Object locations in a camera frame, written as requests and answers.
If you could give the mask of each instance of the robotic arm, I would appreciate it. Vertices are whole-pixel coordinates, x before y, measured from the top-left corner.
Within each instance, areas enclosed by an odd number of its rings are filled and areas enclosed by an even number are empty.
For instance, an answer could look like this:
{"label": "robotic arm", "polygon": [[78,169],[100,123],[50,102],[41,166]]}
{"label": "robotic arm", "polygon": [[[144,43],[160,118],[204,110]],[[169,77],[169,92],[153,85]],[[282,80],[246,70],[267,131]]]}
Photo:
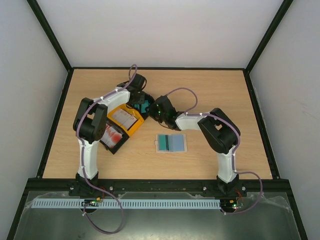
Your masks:
{"label": "robotic arm", "polygon": [[[218,188],[227,194],[237,184],[239,175],[236,173],[233,150],[238,138],[234,130],[239,136],[240,130],[221,109],[215,108],[200,114],[176,111],[165,95],[150,105],[149,115],[159,123],[164,122],[172,130],[202,131],[210,147],[217,152]],[[233,130],[226,125],[226,122],[233,127]]]}
{"label": "robotic arm", "polygon": [[[142,75],[136,74],[132,82],[127,86],[127,88],[122,89],[123,86],[126,85],[126,83],[127,82],[118,84],[118,86],[112,91],[113,94],[110,94],[105,98],[84,98],[81,100],[80,106],[75,116],[75,120],[73,122],[73,130],[75,131],[77,131],[80,120],[86,113],[87,109],[92,104],[94,104],[94,102],[101,99],[88,112],[88,115],[93,115],[93,118],[90,118],[87,115],[84,118],[79,129],[79,137],[82,140],[78,140],[80,145],[80,165],[76,174],[76,179],[84,179],[85,176],[83,171],[83,165],[85,166],[85,175],[89,180],[92,181],[93,179],[98,179],[98,144],[106,130],[108,113],[122,104],[141,104],[145,102],[145,93],[142,90],[145,86],[144,84],[146,83],[146,79]],[[82,164],[81,157],[83,146],[84,164]]]}

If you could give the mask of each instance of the black frame edge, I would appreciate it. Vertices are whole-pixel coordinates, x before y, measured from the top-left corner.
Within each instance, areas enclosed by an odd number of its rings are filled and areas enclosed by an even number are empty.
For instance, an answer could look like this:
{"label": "black frame edge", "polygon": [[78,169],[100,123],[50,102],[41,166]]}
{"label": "black frame edge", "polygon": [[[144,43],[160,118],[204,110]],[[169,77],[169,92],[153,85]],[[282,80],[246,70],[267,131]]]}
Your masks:
{"label": "black frame edge", "polygon": [[21,197],[21,200],[20,200],[18,208],[15,212],[15,215],[14,215],[14,218],[13,218],[13,221],[12,221],[12,224],[11,224],[11,227],[10,227],[10,230],[9,230],[9,233],[8,233],[6,240],[13,240],[15,238],[17,228],[19,225],[19,221],[20,221],[22,212],[24,211],[24,208],[25,208],[27,197],[28,197],[28,194],[23,194]]}
{"label": "black frame edge", "polygon": [[272,148],[271,148],[271,144],[270,144],[269,137],[268,137],[267,130],[266,130],[266,126],[265,126],[265,122],[264,122],[264,119],[263,119],[262,114],[261,114],[261,110],[260,110],[260,106],[258,104],[258,100],[257,100],[257,96],[256,96],[256,93],[255,93],[255,90],[254,90],[254,86],[252,84],[249,72],[244,70],[243,71],[243,75],[244,75],[246,87],[248,89],[249,96],[250,96],[250,99],[251,99],[251,103],[252,103],[252,108],[253,108],[253,111],[254,111],[255,119],[256,119],[256,122],[258,124],[258,128],[259,128],[260,135],[261,135],[261,138],[262,138],[262,143],[263,143],[265,154],[266,154],[266,157],[267,157],[267,160],[268,160],[268,163],[269,163],[269,167],[270,167],[270,171],[271,171],[271,174],[272,174],[272,178],[273,179],[279,179],[280,178],[280,173],[279,173],[279,170],[278,170],[278,167],[277,167],[277,163],[276,163],[276,159],[275,159],[274,153],[273,153]]}
{"label": "black frame edge", "polygon": [[248,65],[246,66],[246,70],[248,73],[252,71],[255,64],[257,63],[260,55],[266,48],[268,42],[270,41],[271,37],[275,33],[277,27],[281,23],[281,20],[285,16],[286,12],[288,11],[290,5],[292,4],[294,0],[283,0],[281,6],[279,7],[278,11],[276,12],[272,22],[270,23],[268,29],[266,30],[262,40],[260,41],[258,47],[256,48],[251,60],[249,61]]}
{"label": "black frame edge", "polygon": [[302,240],[307,240],[308,236],[307,236],[304,224],[302,222],[295,197],[292,194],[292,196],[290,196],[290,197],[288,196],[288,199],[289,199],[289,204],[290,204],[291,210],[293,212],[293,217],[295,219],[296,226],[298,228],[298,232],[300,234],[300,238]]}
{"label": "black frame edge", "polygon": [[68,89],[69,89],[69,86],[70,86],[70,83],[71,83],[71,79],[72,79],[73,73],[74,73],[74,69],[72,68],[68,72],[68,74],[66,76],[66,80],[65,80],[65,83],[64,83],[64,86],[63,86],[63,90],[62,90],[62,93],[61,93],[61,97],[60,97],[58,106],[57,106],[56,111],[55,111],[55,115],[54,115],[54,118],[53,118],[53,122],[52,122],[52,125],[51,125],[49,136],[48,136],[48,139],[47,139],[46,144],[45,144],[45,148],[44,148],[43,155],[42,155],[42,158],[41,158],[41,161],[40,161],[40,164],[39,164],[38,171],[36,173],[36,177],[38,179],[42,178],[43,175],[44,175],[44,171],[45,171],[45,167],[46,167],[47,160],[48,160],[48,157],[49,157],[50,149],[51,149],[52,143],[53,143],[54,138],[55,138],[55,134],[56,134],[56,130],[57,130],[57,127],[58,127],[59,119],[60,119],[61,112],[62,112],[62,109],[63,109],[64,104],[65,104],[65,100],[66,100],[66,97],[67,97],[67,93],[68,93]]}
{"label": "black frame edge", "polygon": [[[74,69],[91,70],[128,70],[129,66],[75,66]],[[243,67],[168,67],[138,66],[138,70],[233,70],[243,71]]]}
{"label": "black frame edge", "polygon": [[72,67],[63,51],[63,49],[61,48],[54,32],[52,31],[44,13],[42,12],[37,0],[26,0],[28,2],[28,4],[30,5],[34,15],[36,16],[36,18],[38,19],[41,27],[43,28],[46,36],[48,37],[48,39],[50,40],[54,50],[56,51],[56,53],[58,54],[62,64],[64,65],[65,69],[67,71],[71,71]]}

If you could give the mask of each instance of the wooden platform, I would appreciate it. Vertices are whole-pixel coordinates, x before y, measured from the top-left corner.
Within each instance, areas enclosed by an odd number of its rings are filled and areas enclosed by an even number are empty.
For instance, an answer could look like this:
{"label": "wooden platform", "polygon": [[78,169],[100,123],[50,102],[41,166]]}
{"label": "wooden platform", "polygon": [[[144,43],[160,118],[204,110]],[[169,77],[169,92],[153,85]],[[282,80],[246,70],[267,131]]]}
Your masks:
{"label": "wooden platform", "polygon": [[[193,113],[221,108],[241,131],[236,152],[236,169],[253,171],[262,179],[272,179],[245,78],[241,70],[138,70],[146,77],[144,91],[154,98],[186,87],[198,96]],[[44,171],[44,178],[73,179],[79,167],[80,148],[73,122],[82,98],[97,98],[128,80],[127,70],[74,70],[62,114]],[[169,95],[177,111],[193,106],[187,91]],[[200,131],[186,130],[187,152],[156,153],[156,134],[178,132],[161,127],[150,117],[113,155],[100,144],[97,165],[100,179],[216,179],[218,162]],[[241,179],[255,179],[241,175]]]}

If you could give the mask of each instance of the white cable tray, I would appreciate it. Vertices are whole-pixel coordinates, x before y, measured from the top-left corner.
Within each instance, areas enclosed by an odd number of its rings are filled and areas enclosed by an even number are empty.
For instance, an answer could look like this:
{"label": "white cable tray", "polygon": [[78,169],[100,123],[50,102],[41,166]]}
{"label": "white cable tray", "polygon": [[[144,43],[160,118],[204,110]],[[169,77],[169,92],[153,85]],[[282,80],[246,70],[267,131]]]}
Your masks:
{"label": "white cable tray", "polygon": [[[220,209],[220,200],[215,199],[119,199],[124,209]],[[33,209],[79,209],[84,199],[37,198],[33,201]],[[119,209],[114,199],[104,199],[102,203],[94,203],[88,209]]]}

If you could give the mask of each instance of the yellow box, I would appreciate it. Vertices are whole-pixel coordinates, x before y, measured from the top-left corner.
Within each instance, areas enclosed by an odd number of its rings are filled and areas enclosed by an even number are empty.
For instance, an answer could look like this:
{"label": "yellow box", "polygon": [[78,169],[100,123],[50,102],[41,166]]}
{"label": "yellow box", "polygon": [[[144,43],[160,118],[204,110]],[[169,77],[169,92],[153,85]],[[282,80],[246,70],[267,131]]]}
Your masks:
{"label": "yellow box", "polygon": [[[129,130],[127,130],[124,126],[122,126],[117,120],[115,120],[112,115],[118,110],[118,109],[122,109],[124,111],[126,111],[128,114],[134,116],[137,121],[130,127]],[[144,118],[141,116],[141,114],[134,108],[129,108],[126,104],[122,104],[118,107],[116,107],[115,109],[113,109],[111,112],[109,112],[109,114],[107,115],[107,118],[110,119],[111,121],[113,121],[115,124],[117,124],[120,128],[123,129],[123,131],[125,131],[129,137],[131,137],[135,131],[144,123]]]}

